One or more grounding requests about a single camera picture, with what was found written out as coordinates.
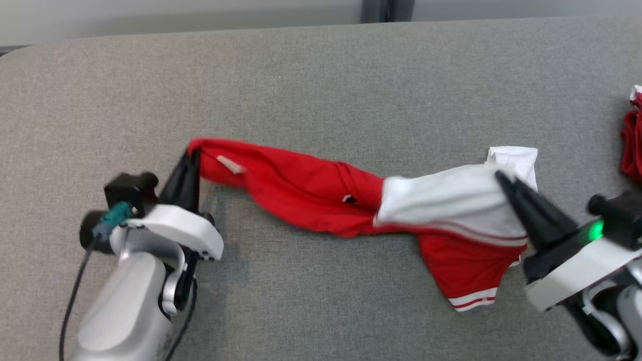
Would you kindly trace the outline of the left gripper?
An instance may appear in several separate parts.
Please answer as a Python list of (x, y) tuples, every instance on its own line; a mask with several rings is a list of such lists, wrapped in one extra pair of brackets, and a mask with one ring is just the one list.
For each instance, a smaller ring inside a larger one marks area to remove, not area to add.
[(119, 254), (130, 229), (143, 228), (198, 252), (204, 260), (221, 260), (223, 239), (212, 222), (185, 209), (200, 207), (201, 150), (186, 151), (170, 174), (159, 195), (159, 203), (142, 219), (128, 219), (116, 226), (109, 238), (115, 254)]

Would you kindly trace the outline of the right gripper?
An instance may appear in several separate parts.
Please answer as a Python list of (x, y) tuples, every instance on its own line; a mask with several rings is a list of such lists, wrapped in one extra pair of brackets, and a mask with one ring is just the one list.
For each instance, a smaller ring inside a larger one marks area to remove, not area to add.
[[(539, 250), (523, 261), (525, 293), (537, 311), (560, 305), (640, 258), (640, 249), (629, 249), (603, 235), (603, 220), (578, 229), (573, 219), (520, 178), (496, 171), (495, 179)], [(547, 242), (560, 243), (546, 249)]]

